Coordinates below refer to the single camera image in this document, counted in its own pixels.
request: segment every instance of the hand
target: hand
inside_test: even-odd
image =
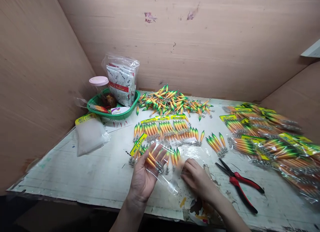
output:
[[[182,172],[182,179],[208,203],[213,203],[215,197],[221,194],[205,170],[194,159],[186,160]]]
[[[156,143],[153,143],[149,147],[149,149],[146,150],[146,152],[140,157],[133,170],[128,197],[130,197],[132,200],[137,200],[137,202],[142,205],[146,205],[157,181],[158,172],[146,161],[149,155],[149,151],[152,152],[155,147]],[[152,155],[156,159],[156,161],[163,167],[168,158],[165,156],[167,152],[165,149],[163,149],[159,154],[161,149],[162,145],[159,145],[154,150]]]

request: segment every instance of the white tabletop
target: white tabletop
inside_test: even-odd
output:
[[[194,99],[206,101],[206,98]],[[230,132],[219,116],[226,114],[222,106],[230,102],[213,99],[210,104],[214,105],[213,118],[206,116],[199,121],[198,115],[192,114],[189,120],[199,133],[205,130],[205,136],[212,132],[216,135],[221,132],[228,146],[227,135]],[[149,115],[150,111],[140,110],[138,116],[134,111],[130,116],[133,125],[111,132],[111,140],[106,145],[81,157],[77,157],[77,138],[75,130],[72,130],[25,175],[22,181],[8,191],[24,191],[28,194],[120,209],[128,193],[133,171],[128,165],[129,156],[125,151],[129,152],[133,146],[135,124],[149,118]],[[276,171],[252,165],[244,155],[236,151],[229,150],[224,157],[224,162],[231,170],[239,172],[264,188],[265,195],[262,195],[241,183],[248,199],[258,210],[258,214],[253,215],[241,201],[235,187],[230,184],[229,177],[215,165],[218,157],[205,139],[201,149],[205,153],[198,162],[208,165],[212,179],[250,228],[319,231],[316,227],[320,228],[320,213],[314,211]],[[194,197],[181,179],[178,180],[178,186],[178,195],[172,195],[161,183],[156,183],[145,212],[174,220],[187,220]],[[184,197],[185,204],[180,207]]]

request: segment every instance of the pink lid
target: pink lid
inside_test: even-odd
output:
[[[93,86],[104,86],[109,83],[109,80],[106,77],[98,76],[92,77],[89,82]]]

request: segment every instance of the wooden wall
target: wooden wall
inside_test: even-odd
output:
[[[0,0],[0,194],[84,114],[94,71],[57,0]]]
[[[320,144],[320,62],[309,65],[261,103],[296,120],[305,136]]]
[[[261,101],[310,64],[299,55],[320,36],[320,0],[58,1],[98,75],[106,52],[129,55],[139,88],[194,96]]]

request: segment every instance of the red handled pliers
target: red handled pliers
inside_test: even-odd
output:
[[[253,207],[253,205],[249,202],[249,200],[247,199],[246,195],[244,194],[244,192],[242,191],[239,182],[243,182],[253,188],[255,188],[257,191],[259,191],[261,194],[264,194],[264,190],[255,182],[253,182],[252,180],[249,180],[247,178],[242,177],[238,172],[232,172],[230,170],[230,168],[225,164],[225,162],[222,161],[222,159],[219,159],[221,161],[221,163],[223,164],[223,166],[225,168],[223,168],[221,165],[219,165],[218,163],[216,163],[216,165],[226,174],[228,174],[230,176],[230,183],[233,184],[236,189],[237,192],[241,198],[241,200],[244,202],[244,204],[247,206],[247,208],[254,214],[257,214],[258,211],[256,210],[255,207]]]

